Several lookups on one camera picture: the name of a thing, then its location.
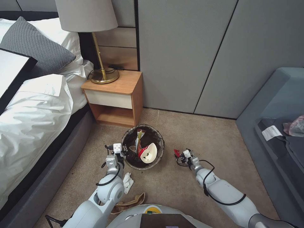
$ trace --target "gray wall panel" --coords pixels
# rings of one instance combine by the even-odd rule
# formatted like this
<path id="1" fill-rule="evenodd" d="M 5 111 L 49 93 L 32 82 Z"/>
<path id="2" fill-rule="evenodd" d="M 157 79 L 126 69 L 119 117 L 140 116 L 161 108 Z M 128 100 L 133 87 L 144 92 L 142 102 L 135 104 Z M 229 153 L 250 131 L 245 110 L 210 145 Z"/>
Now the gray wall panel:
<path id="1" fill-rule="evenodd" d="M 118 26 L 135 27 L 134 0 L 112 0 Z"/>
<path id="2" fill-rule="evenodd" d="M 0 0 L 0 10 L 3 11 L 21 11 L 16 0 Z"/>
<path id="3" fill-rule="evenodd" d="M 18 0 L 18 3 L 23 11 L 57 11 L 55 0 Z"/>
<path id="4" fill-rule="evenodd" d="M 138 0 L 144 106 L 194 112 L 236 0 Z"/>
<path id="5" fill-rule="evenodd" d="M 304 66 L 304 1 L 239 1 L 195 113 L 237 118 L 278 67 Z"/>

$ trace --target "brass lamp base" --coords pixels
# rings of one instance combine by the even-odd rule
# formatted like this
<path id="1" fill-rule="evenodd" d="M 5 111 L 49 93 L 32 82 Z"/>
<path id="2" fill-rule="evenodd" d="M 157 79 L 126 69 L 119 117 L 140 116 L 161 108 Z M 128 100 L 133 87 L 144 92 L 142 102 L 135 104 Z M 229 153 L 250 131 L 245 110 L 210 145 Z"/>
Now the brass lamp base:
<path id="1" fill-rule="evenodd" d="M 106 77 L 104 78 L 101 70 L 94 70 L 91 73 L 90 80 L 96 84 L 106 84 L 113 82 L 119 78 L 118 70 L 114 70 L 112 68 L 106 68 Z"/>

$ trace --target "beige carpet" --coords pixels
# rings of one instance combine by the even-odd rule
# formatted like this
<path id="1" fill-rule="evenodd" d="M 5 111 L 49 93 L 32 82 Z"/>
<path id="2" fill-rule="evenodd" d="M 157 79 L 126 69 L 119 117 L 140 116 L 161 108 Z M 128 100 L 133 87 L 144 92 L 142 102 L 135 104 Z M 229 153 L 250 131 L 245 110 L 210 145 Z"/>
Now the beige carpet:
<path id="1" fill-rule="evenodd" d="M 210 161 L 219 178 L 246 193 L 260 213 L 278 219 L 234 120 L 144 109 L 141 123 L 159 130 L 165 152 L 160 163 L 150 170 L 142 172 L 125 166 L 124 172 L 132 173 L 134 184 L 124 201 L 146 192 L 145 203 L 177 208 L 212 227 L 237 227 L 204 195 L 193 173 L 176 164 L 173 149 L 183 151 L 187 147 L 200 159 Z M 105 174 L 105 169 L 100 168 L 107 154 L 104 145 L 120 142 L 127 129 L 93 126 L 82 153 L 35 227 L 48 227 L 45 214 L 68 219 L 90 197 L 95 183 Z"/>

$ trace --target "white tissue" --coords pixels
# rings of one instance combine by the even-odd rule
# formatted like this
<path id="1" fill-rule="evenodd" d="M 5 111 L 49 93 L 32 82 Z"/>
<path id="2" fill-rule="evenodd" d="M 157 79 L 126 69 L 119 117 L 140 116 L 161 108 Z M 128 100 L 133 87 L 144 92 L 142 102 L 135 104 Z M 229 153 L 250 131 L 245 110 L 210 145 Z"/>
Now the white tissue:
<path id="1" fill-rule="evenodd" d="M 132 185 L 134 183 L 134 180 L 130 176 L 131 176 L 131 173 L 126 173 L 123 178 L 123 183 L 124 183 L 123 186 L 124 186 L 125 194 L 128 194 L 130 188 L 132 187 Z"/>

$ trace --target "wastebasket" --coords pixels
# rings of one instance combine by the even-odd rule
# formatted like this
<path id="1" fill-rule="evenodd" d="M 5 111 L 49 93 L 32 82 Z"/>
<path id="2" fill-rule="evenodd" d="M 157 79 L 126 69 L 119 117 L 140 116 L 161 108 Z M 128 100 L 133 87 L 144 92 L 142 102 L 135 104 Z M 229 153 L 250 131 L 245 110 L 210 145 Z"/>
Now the wastebasket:
<path id="1" fill-rule="evenodd" d="M 131 129 L 129 129 L 124 134 L 123 138 L 121 139 L 122 145 L 126 145 L 128 150 L 130 150 L 129 149 L 130 146 L 135 145 L 135 140 L 137 138 L 137 129 L 138 128 L 146 131 L 144 136 L 141 138 L 142 148 L 150 145 L 151 143 L 154 143 L 156 145 L 156 148 L 157 148 L 156 159 L 149 164 L 144 163 L 140 159 L 137 160 L 137 161 L 135 161 L 135 160 L 129 161 L 128 158 L 127 158 L 125 160 L 125 162 L 129 166 L 131 166 L 132 168 L 137 169 L 137 170 L 151 169 L 152 167 L 154 167 L 161 160 L 161 158 L 164 154 L 165 142 L 164 142 L 164 139 L 162 138 L 162 135 L 158 132 L 158 130 L 151 127 L 150 125 L 140 124 L 140 125 L 137 125 L 137 126 L 131 128 Z"/>

